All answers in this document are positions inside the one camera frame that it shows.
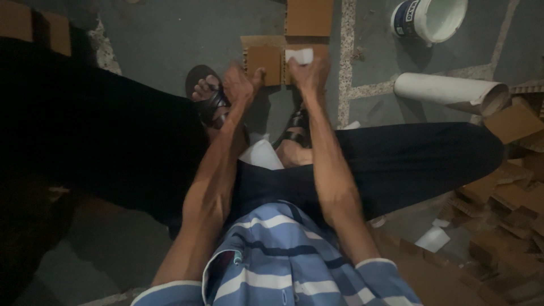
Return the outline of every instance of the black trousers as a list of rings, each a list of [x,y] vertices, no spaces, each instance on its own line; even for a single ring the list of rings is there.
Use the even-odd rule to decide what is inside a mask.
[[[179,227],[184,196],[208,147],[190,100],[6,38],[0,76],[0,163]],[[468,123],[336,135],[367,219],[477,180],[503,159],[502,143]],[[278,199],[323,220],[311,165],[272,171],[238,162],[227,223]]]

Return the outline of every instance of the paint bucket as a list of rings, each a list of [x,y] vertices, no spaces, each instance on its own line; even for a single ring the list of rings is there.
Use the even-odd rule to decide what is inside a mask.
[[[484,117],[503,109],[510,100],[510,90],[503,83],[411,73],[399,76],[394,92]]]
[[[408,0],[391,16],[391,31],[399,38],[422,38],[427,43],[450,39],[467,12],[468,0]]]

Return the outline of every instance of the cardboard tube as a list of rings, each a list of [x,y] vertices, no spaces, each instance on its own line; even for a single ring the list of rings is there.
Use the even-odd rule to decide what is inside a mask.
[[[395,94],[488,117],[510,98],[506,84],[475,79],[405,73],[394,86]]]

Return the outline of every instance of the striped shirt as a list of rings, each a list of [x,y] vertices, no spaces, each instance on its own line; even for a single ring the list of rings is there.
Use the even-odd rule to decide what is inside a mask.
[[[420,305],[387,259],[352,266],[336,238],[287,202],[240,218],[208,262],[203,281],[152,287],[133,306]]]

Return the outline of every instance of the gray floor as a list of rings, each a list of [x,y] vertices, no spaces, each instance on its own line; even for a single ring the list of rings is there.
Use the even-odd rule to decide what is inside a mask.
[[[283,33],[285,0],[150,1],[126,0],[20,0],[34,7],[68,16],[86,30],[97,25],[100,14],[124,76],[176,95],[184,95],[184,77],[196,64],[223,73],[231,59],[240,60],[241,35]],[[388,32],[389,16],[400,0],[357,1],[355,47],[364,48],[364,61],[353,62],[352,86],[376,84],[402,72],[437,73],[491,61],[509,0],[470,0],[467,17],[458,33],[433,48],[399,43]],[[515,85],[544,78],[544,3],[522,0],[506,37],[494,78]],[[341,49],[342,1],[335,1],[327,83],[327,110],[336,125]],[[268,88],[248,116],[250,131],[270,133],[275,139],[293,110],[292,93]],[[401,123],[467,121],[465,113],[399,99],[393,94],[350,101],[349,120],[362,126]],[[409,241],[426,230],[440,208],[440,200],[397,215],[384,229]],[[467,260],[468,234],[448,229],[454,239],[441,254]],[[77,306],[111,295],[92,305],[129,305],[131,296],[147,287],[170,241],[166,229],[149,216],[116,210],[95,214],[79,211],[66,239],[44,257],[36,277],[17,305]]]

